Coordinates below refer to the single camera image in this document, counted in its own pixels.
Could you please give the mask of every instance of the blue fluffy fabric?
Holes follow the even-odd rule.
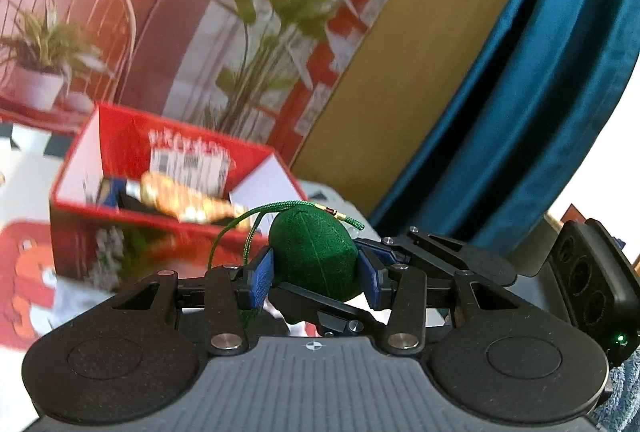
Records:
[[[640,349],[609,376],[613,394],[595,417],[609,432],[640,432]]]

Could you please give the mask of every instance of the backdrop with plant print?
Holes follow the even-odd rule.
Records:
[[[92,102],[117,102],[268,143],[286,161],[385,3],[51,0],[90,51],[74,58],[85,67],[72,80],[68,66],[48,68],[48,76],[63,76],[49,87],[63,86],[43,101],[46,80],[29,76],[34,92],[15,94],[27,86],[14,69],[22,68],[16,37],[27,20],[42,24],[46,1],[0,0],[0,21],[9,17],[0,39],[0,118],[73,133]]]

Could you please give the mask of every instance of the blue curtain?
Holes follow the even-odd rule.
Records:
[[[587,155],[639,51],[640,0],[510,0],[373,225],[509,252]]]

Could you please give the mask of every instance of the green string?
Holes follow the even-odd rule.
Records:
[[[211,251],[209,252],[209,262],[207,263],[207,269],[211,269],[211,265],[213,263],[213,255],[214,253],[216,253],[216,248],[218,247],[222,236],[225,235],[229,230],[234,228],[240,221],[243,221],[244,219],[247,219],[254,214],[258,214],[257,218],[255,218],[253,226],[251,227],[251,231],[249,231],[249,234],[246,237],[246,241],[244,242],[244,250],[242,251],[242,264],[246,265],[249,260],[249,252],[251,249],[252,239],[254,238],[255,232],[257,232],[258,230],[258,226],[260,225],[260,221],[262,221],[262,218],[269,213],[284,212],[285,210],[289,210],[290,208],[300,205],[314,207],[318,210],[322,210],[318,207],[317,203],[313,203],[311,201],[278,201],[277,203],[269,203],[268,205],[262,205],[260,207],[252,208],[251,210],[247,210],[247,212],[245,212],[241,216],[233,219],[226,227],[220,230],[220,233],[214,239],[213,244],[211,245]],[[350,224],[352,227],[360,231],[364,230],[364,225],[356,219],[345,216],[344,219],[340,220]]]

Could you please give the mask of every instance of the white wall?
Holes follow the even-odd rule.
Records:
[[[640,255],[640,65],[620,103],[574,177],[549,209],[560,219],[571,203],[626,242],[630,262]]]

